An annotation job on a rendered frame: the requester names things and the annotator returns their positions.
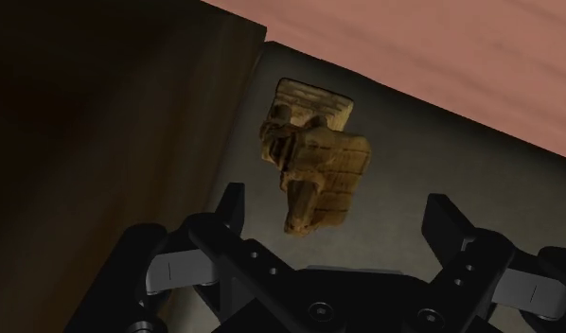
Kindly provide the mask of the brown wooden cabinet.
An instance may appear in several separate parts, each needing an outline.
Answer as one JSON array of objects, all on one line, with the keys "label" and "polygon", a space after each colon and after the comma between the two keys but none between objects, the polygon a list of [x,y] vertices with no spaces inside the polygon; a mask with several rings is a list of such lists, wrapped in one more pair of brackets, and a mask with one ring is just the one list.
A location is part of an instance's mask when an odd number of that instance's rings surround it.
[{"label": "brown wooden cabinet", "polygon": [[203,0],[0,0],[0,333],[62,333],[126,227],[204,206],[265,37]]}]

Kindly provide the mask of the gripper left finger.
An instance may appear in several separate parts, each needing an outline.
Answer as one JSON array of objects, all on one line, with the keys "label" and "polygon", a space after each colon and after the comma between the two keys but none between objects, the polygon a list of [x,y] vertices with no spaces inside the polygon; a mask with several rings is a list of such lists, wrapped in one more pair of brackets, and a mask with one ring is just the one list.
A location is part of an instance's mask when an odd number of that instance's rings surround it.
[{"label": "gripper left finger", "polygon": [[169,333],[154,304],[183,287],[220,319],[213,333],[307,333],[293,269],[239,236],[244,191],[230,183],[215,212],[191,215],[174,232],[157,223],[127,228],[63,333]]}]

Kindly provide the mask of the tan carved stone figure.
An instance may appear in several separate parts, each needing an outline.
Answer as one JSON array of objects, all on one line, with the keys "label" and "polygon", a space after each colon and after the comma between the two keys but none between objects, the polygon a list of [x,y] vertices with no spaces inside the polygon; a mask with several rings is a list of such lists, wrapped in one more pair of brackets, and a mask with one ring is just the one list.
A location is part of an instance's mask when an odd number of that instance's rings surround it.
[{"label": "tan carved stone figure", "polygon": [[297,80],[277,83],[259,138],[261,158],[280,172],[287,234],[344,222],[372,154],[364,136],[345,131],[353,106],[347,96]]}]

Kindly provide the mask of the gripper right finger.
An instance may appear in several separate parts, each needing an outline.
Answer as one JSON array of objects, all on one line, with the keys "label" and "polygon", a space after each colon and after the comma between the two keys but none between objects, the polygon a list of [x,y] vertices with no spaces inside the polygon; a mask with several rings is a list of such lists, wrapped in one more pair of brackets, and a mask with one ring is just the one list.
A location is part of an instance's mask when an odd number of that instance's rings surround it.
[{"label": "gripper right finger", "polygon": [[475,227],[444,194],[428,196],[421,232],[441,265],[416,305],[420,333],[504,333],[498,306],[519,311],[534,333],[566,333],[566,248],[537,254]]}]

